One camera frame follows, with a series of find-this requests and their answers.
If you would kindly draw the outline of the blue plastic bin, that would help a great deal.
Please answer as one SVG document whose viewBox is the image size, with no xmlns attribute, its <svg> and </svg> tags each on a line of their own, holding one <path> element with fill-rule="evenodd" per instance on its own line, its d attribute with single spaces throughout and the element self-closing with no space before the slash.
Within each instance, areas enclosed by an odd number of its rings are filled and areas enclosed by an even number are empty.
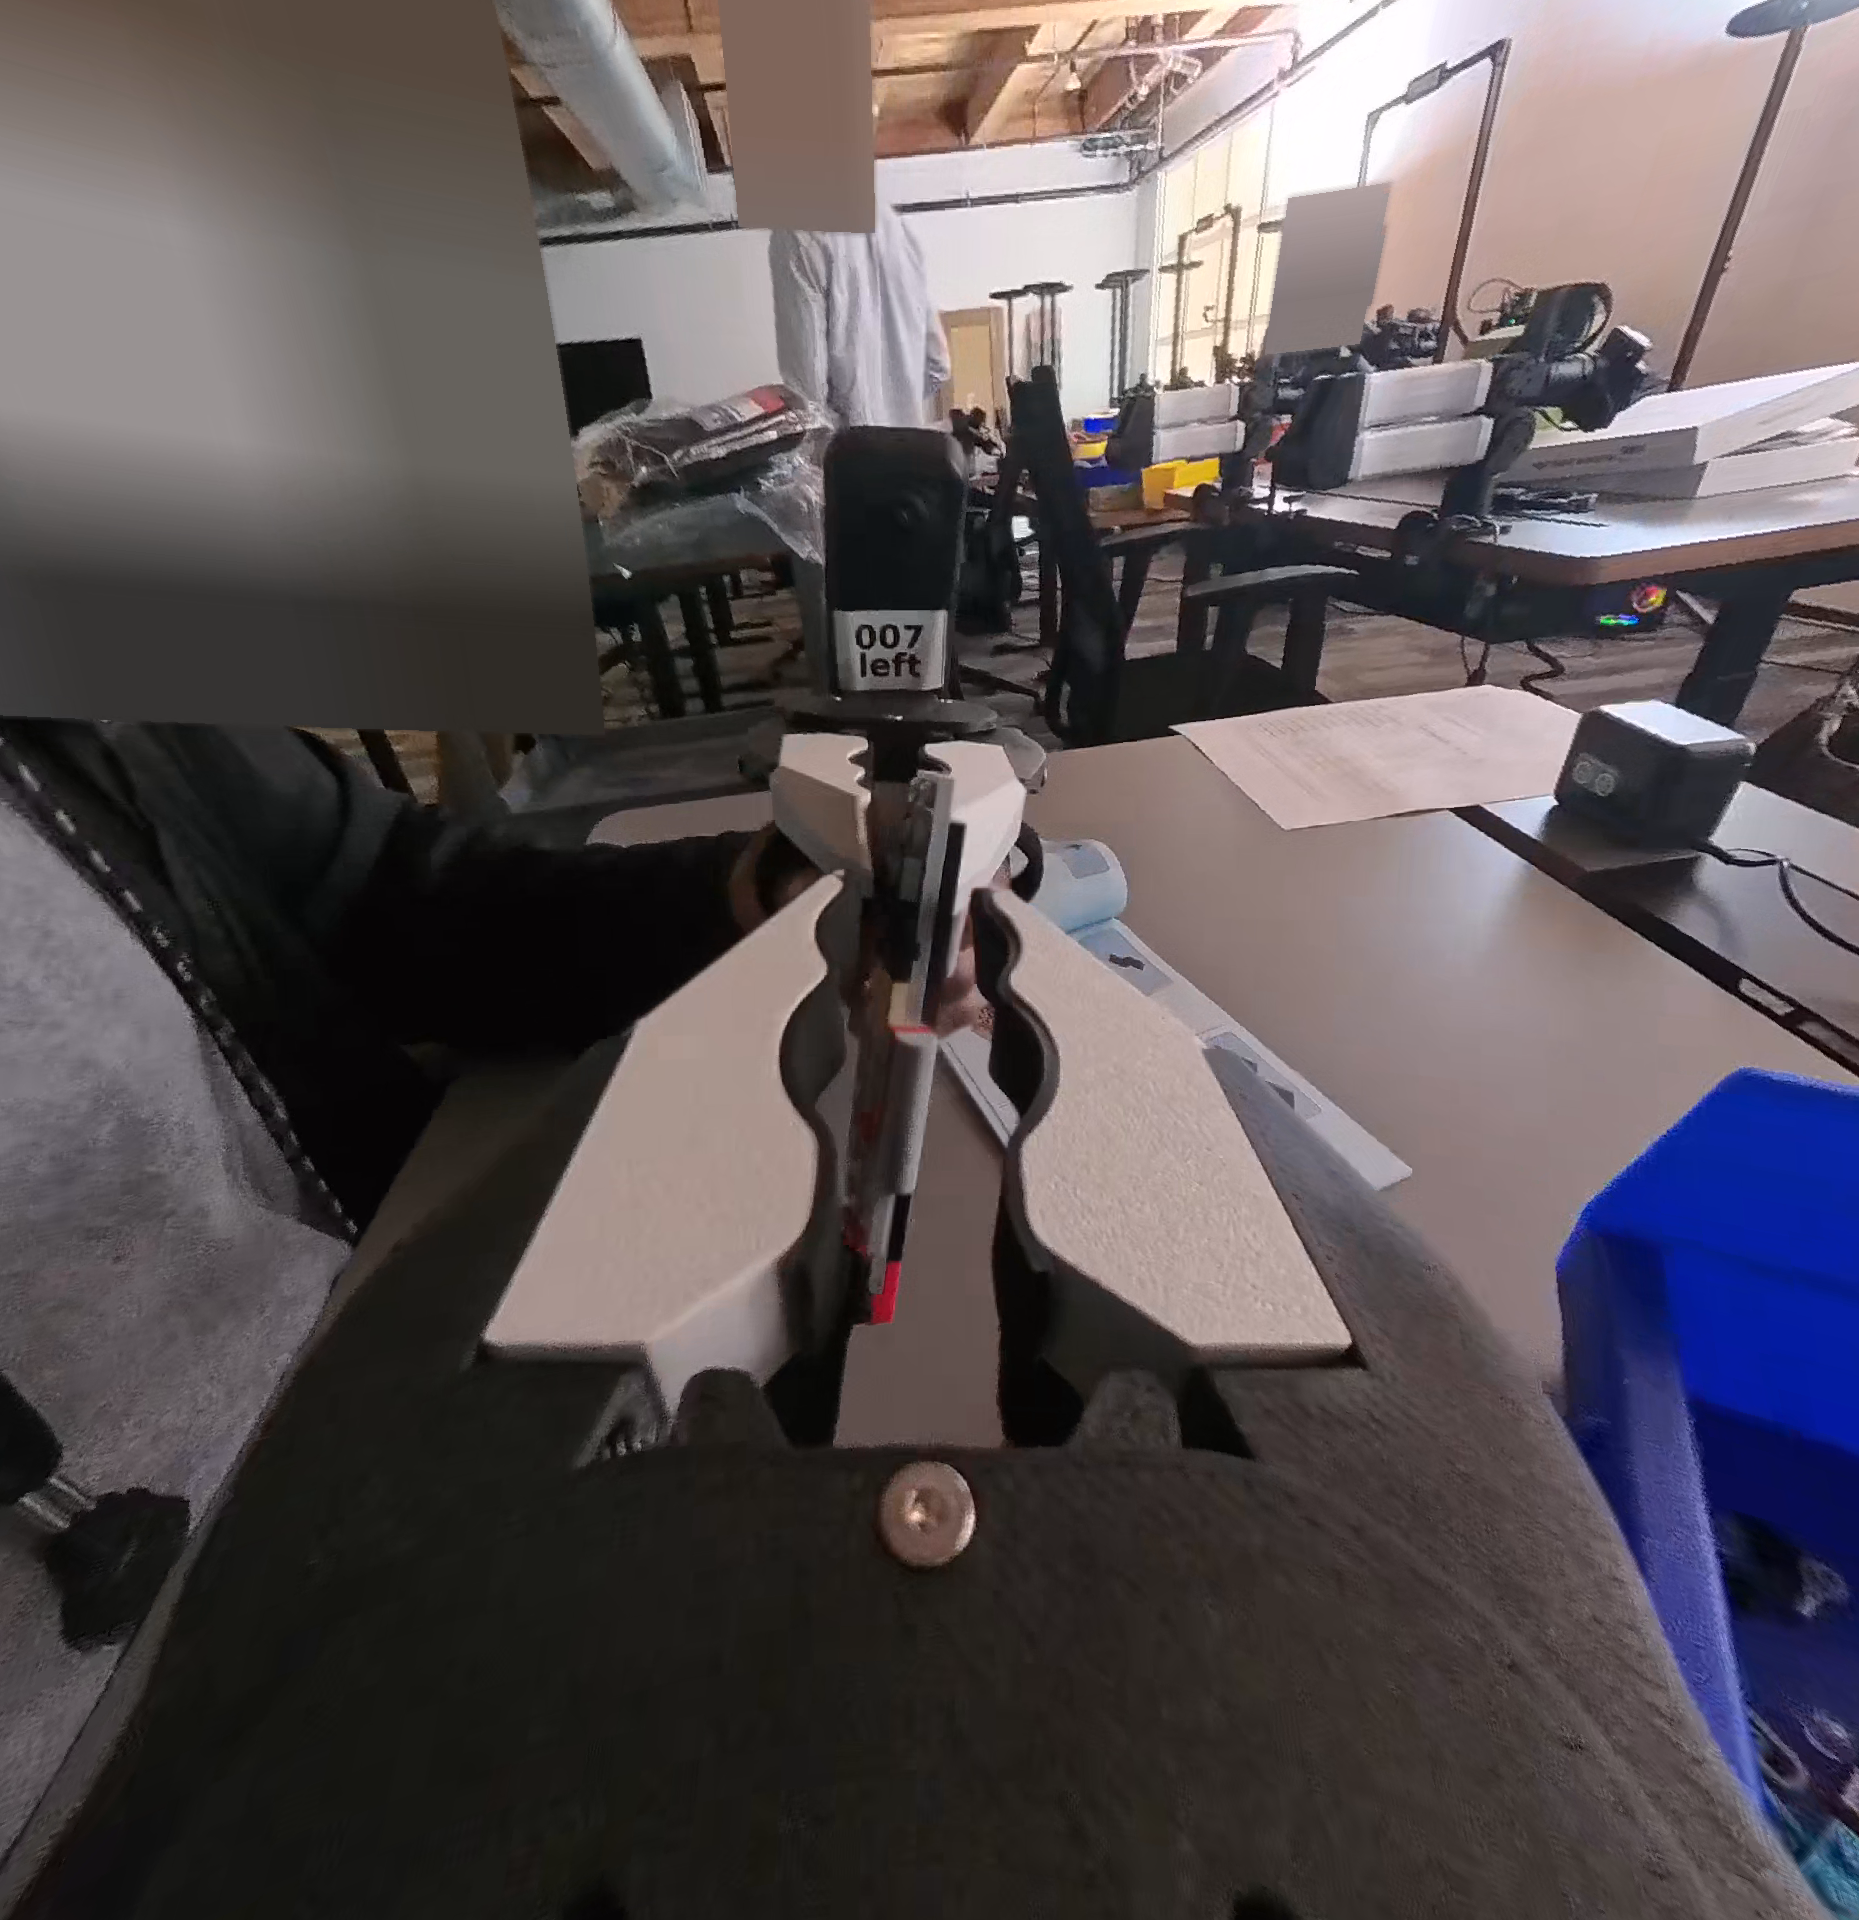
<svg viewBox="0 0 1859 1920">
<path fill-rule="evenodd" d="M 1565 1424 L 1731 1775 L 1761 1790 L 1713 1519 L 1859 1559 L 1859 1089 L 1735 1071 L 1557 1260 Z"/>
</svg>

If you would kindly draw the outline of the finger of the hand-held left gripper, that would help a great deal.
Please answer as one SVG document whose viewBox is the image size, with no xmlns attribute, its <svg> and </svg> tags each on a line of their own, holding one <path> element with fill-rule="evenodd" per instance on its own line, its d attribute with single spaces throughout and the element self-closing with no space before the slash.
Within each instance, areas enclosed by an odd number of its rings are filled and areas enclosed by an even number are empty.
<svg viewBox="0 0 1859 1920">
<path fill-rule="evenodd" d="M 776 831 L 864 906 L 878 884 L 870 750 L 868 733 L 786 733 L 770 775 Z"/>
<path fill-rule="evenodd" d="M 962 828 L 954 883 L 956 900 L 990 887 L 1010 861 L 1024 827 L 1028 788 L 1000 747 L 956 747 L 950 752 L 952 825 Z"/>
</svg>

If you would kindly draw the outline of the large flat white box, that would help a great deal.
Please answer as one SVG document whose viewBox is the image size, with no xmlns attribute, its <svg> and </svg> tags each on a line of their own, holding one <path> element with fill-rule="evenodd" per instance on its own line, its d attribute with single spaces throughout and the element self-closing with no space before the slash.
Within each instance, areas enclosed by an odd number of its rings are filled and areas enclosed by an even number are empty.
<svg viewBox="0 0 1859 1920">
<path fill-rule="evenodd" d="M 1537 430 L 1517 486 L 1697 503 L 1841 478 L 1859 463 L 1859 360 L 1643 397 L 1605 428 Z"/>
</svg>

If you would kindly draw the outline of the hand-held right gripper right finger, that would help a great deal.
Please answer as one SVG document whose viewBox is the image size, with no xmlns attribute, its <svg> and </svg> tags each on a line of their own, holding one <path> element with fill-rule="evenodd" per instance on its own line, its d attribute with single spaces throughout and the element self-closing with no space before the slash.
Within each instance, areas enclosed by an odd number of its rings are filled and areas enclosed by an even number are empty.
<svg viewBox="0 0 1859 1920">
<path fill-rule="evenodd" d="M 1058 1371 L 1319 1369 L 1353 1354 L 1229 1095 L 1175 1017 L 1010 892 L 972 914 L 1020 1120 L 1004 1200 Z"/>
</svg>

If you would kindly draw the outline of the plastic wrapped bundle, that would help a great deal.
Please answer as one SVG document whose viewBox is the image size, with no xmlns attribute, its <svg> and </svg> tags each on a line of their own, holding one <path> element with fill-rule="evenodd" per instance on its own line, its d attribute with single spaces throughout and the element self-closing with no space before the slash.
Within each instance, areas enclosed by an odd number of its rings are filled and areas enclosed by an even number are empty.
<svg viewBox="0 0 1859 1920">
<path fill-rule="evenodd" d="M 576 432 L 580 506 L 606 520 L 684 500 L 802 488 L 834 428 L 828 411 L 778 383 L 686 406 L 636 400 Z"/>
</svg>

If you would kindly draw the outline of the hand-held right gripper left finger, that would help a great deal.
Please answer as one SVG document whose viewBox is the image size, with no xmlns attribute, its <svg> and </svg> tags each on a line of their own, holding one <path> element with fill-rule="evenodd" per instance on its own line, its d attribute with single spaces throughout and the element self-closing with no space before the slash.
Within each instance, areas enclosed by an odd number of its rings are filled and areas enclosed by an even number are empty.
<svg viewBox="0 0 1859 1920">
<path fill-rule="evenodd" d="M 484 1329 L 514 1362 L 614 1362 L 654 1390 L 770 1382 L 842 1296 L 840 1151 L 862 903 L 822 876 L 640 1021 Z"/>
</svg>

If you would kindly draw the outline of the pile of mixed toy bricks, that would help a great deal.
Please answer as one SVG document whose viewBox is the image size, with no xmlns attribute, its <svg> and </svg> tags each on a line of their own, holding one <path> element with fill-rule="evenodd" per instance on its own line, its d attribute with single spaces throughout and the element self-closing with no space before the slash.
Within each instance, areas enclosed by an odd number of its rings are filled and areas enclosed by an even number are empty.
<svg viewBox="0 0 1859 1920">
<path fill-rule="evenodd" d="M 1761 1790 L 1827 1917 L 1859 1918 L 1859 1557 L 1713 1519 Z"/>
</svg>

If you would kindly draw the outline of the black office chair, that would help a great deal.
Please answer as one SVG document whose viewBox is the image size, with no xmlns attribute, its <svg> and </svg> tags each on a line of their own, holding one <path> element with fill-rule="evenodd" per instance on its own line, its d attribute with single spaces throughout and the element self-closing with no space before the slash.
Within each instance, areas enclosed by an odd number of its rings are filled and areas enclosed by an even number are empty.
<svg viewBox="0 0 1859 1920">
<path fill-rule="evenodd" d="M 1002 476 L 1034 488 L 1050 661 L 1040 709 L 1064 747 L 1143 743 L 1319 703 L 1327 612 L 1359 601 L 1359 573 L 1245 517 L 1231 520 L 1205 488 L 1193 517 L 1102 532 L 1076 476 L 1054 368 L 1012 383 L 1008 397 Z M 1141 588 L 1167 550 L 1181 557 L 1173 644 L 1131 657 Z"/>
</svg>

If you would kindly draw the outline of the brown handbag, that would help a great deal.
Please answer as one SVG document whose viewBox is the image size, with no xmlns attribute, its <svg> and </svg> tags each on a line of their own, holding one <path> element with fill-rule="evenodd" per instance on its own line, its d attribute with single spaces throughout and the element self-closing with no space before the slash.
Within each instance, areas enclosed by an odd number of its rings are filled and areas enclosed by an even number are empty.
<svg viewBox="0 0 1859 1920">
<path fill-rule="evenodd" d="M 1819 703 L 1757 747 L 1747 785 L 1859 828 L 1859 652 Z"/>
</svg>

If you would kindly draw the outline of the grey red toy brick model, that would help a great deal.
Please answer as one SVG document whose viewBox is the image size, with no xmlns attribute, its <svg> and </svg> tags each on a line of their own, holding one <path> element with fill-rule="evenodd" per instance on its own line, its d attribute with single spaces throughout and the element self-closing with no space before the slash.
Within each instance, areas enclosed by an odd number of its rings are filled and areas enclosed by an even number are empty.
<svg viewBox="0 0 1859 1920">
<path fill-rule="evenodd" d="M 964 827 L 956 777 L 926 757 L 880 820 L 866 910 L 870 973 L 860 1013 L 846 1172 L 846 1260 L 866 1327 L 894 1321 L 940 1056 L 938 1005 L 956 948 Z"/>
</svg>

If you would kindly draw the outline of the white paper sheet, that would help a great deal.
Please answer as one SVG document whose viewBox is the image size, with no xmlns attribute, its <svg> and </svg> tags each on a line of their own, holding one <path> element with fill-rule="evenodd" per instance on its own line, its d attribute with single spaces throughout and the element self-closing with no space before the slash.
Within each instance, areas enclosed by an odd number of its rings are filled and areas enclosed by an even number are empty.
<svg viewBox="0 0 1859 1920">
<path fill-rule="evenodd" d="M 1447 689 L 1177 729 L 1289 832 L 1539 799 L 1579 717 L 1511 687 Z"/>
</svg>

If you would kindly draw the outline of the pale insulated air duct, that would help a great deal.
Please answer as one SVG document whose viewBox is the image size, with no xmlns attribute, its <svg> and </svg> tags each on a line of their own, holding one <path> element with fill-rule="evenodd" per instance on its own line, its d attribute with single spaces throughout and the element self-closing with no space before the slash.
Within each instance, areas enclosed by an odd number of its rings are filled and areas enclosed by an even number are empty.
<svg viewBox="0 0 1859 1920">
<path fill-rule="evenodd" d="M 510 53 L 540 84 L 538 104 L 640 213 L 702 205 L 706 168 L 692 109 L 672 109 L 610 3 L 498 3 Z"/>
</svg>

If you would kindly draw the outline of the background work table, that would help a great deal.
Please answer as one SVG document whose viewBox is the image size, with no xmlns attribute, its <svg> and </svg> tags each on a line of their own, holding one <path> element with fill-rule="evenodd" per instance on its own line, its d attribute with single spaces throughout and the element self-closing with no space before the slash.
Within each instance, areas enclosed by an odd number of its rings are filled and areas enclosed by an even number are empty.
<svg viewBox="0 0 1859 1920">
<path fill-rule="evenodd" d="M 1565 635 L 1599 588 L 1699 597 L 1713 619 L 1675 703 L 1721 727 L 1739 722 L 1789 601 L 1859 583 L 1859 469 L 1699 503 L 1601 498 L 1587 515 L 1501 519 L 1491 532 L 1427 537 L 1403 560 L 1409 515 L 1399 498 L 1299 492 L 1269 529 L 1345 560 L 1359 605 L 1491 644 Z"/>
</svg>

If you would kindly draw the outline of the brick instruction booklet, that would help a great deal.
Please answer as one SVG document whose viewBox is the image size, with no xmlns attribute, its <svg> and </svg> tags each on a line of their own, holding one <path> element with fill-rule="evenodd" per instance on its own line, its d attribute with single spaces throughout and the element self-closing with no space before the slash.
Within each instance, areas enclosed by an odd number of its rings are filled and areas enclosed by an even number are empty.
<svg viewBox="0 0 1859 1920">
<path fill-rule="evenodd" d="M 942 1041 L 942 1056 L 1004 1148 L 1028 1148 L 1032 1182 L 1062 1181 L 1084 1199 L 1076 1159 L 1102 1168 L 1199 1181 L 1247 1168 L 1229 1129 L 1251 1089 L 1277 1099 L 1369 1189 L 1387 1190 L 1411 1168 L 1289 1069 L 1219 1005 L 1133 937 L 1119 910 L 1129 887 L 1115 854 L 1096 841 L 1032 839 L 1014 905 L 976 895 L 1008 916 L 1004 1000 L 984 1026 Z"/>
</svg>

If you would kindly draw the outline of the person's left forearm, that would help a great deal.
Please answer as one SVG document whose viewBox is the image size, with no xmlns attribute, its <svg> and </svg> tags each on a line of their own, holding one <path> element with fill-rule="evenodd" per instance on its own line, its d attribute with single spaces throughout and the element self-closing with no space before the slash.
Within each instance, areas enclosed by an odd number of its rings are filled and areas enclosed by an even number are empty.
<svg viewBox="0 0 1859 1920">
<path fill-rule="evenodd" d="M 628 1031 L 760 919 L 762 832 L 534 845 L 396 796 L 314 733 L 336 828 L 304 924 L 346 997 L 398 1044 L 582 1050 Z"/>
</svg>

